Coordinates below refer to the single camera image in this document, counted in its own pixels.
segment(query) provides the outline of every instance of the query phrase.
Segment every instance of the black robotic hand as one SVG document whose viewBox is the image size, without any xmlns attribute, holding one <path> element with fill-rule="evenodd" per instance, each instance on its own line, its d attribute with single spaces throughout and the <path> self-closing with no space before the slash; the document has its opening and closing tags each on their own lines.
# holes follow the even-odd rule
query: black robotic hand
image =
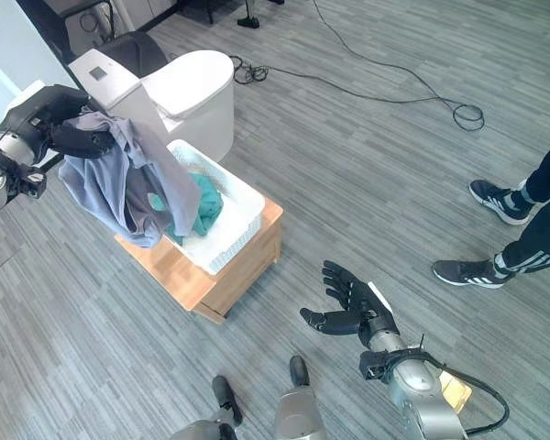
<svg viewBox="0 0 550 440">
<path fill-rule="evenodd" d="M 369 341 L 381 330 L 400 333 L 393 314 L 371 290 L 367 283 L 332 261 L 322 267 L 324 284 L 330 286 L 326 294 L 336 298 L 344 311 L 317 313 L 301 309 L 302 318 L 310 327 L 327 335 L 358 334 L 360 342 L 369 347 Z"/>
</svg>

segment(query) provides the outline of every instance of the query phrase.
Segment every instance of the white laundry basket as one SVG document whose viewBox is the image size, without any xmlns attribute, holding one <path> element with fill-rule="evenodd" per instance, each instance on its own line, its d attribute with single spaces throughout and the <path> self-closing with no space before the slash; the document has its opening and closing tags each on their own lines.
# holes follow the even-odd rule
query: white laundry basket
<svg viewBox="0 0 550 440">
<path fill-rule="evenodd" d="M 189 172 L 209 177 L 222 195 L 224 207 L 207 236 L 192 231 L 181 245 L 171 241 L 193 264 L 215 275 L 260 230 L 265 198 L 184 140 L 172 141 L 168 149 Z"/>
</svg>

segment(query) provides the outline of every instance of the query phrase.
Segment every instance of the teal cloth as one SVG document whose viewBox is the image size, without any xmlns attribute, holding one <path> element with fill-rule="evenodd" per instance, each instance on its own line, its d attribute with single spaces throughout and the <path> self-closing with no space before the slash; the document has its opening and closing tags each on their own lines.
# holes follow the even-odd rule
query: teal cloth
<svg viewBox="0 0 550 440">
<path fill-rule="evenodd" d="M 201 193 L 200 206 L 195 222 L 193 222 L 193 230 L 203 237 L 208 234 L 208 230 L 222 212 L 224 203 L 220 192 L 218 192 L 209 177 L 196 173 L 190 173 L 190 177 L 200 187 Z M 150 193 L 148 202 L 155 211 L 167 211 L 165 203 L 157 194 Z M 183 236 L 175 235 L 173 224 L 167 228 L 166 232 L 178 245 L 183 244 Z"/>
</svg>

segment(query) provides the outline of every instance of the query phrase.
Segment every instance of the toilet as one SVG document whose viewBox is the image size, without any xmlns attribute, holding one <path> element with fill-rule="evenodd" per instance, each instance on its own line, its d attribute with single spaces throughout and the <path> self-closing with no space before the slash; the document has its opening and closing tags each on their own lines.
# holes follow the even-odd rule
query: toilet
<svg viewBox="0 0 550 440">
<path fill-rule="evenodd" d="M 107 114 L 130 119 L 141 135 L 183 139 L 214 161 L 232 147 L 234 66 L 224 53 L 189 52 L 141 79 L 97 49 L 69 67 Z"/>
</svg>

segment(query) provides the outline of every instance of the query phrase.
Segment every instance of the gray carpet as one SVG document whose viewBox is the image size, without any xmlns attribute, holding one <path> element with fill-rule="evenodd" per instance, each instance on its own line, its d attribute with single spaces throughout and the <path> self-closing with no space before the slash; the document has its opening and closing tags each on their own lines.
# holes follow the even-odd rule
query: gray carpet
<svg viewBox="0 0 550 440">
<path fill-rule="evenodd" d="M 226 375 L 239 437 L 270 439 L 287 362 L 308 362 L 330 438 L 401 439 L 387 389 L 358 373 L 355 336 L 307 328 L 303 306 L 337 308 L 319 270 L 334 259 L 374 280 L 402 335 L 493 385 L 511 418 L 483 438 L 550 439 L 550 269 L 498 291 L 434 278 L 435 259 L 484 259 L 516 239 L 467 185 L 523 179 L 550 148 L 550 0 L 319 0 L 355 50 L 480 105 L 466 133 L 437 102 L 379 104 L 272 71 L 236 87 L 236 141 L 224 165 L 283 206 L 283 253 L 216 326 L 187 314 L 56 177 L 38 201 L 0 213 L 0 439 L 165 439 L 214 411 Z M 168 53 L 216 49 L 317 74 L 355 91 L 425 97 L 409 74 L 343 51 L 314 4 L 258 0 L 261 27 L 214 26 L 194 5 L 150 31 Z M 477 391 L 465 426 L 501 410 Z"/>
</svg>

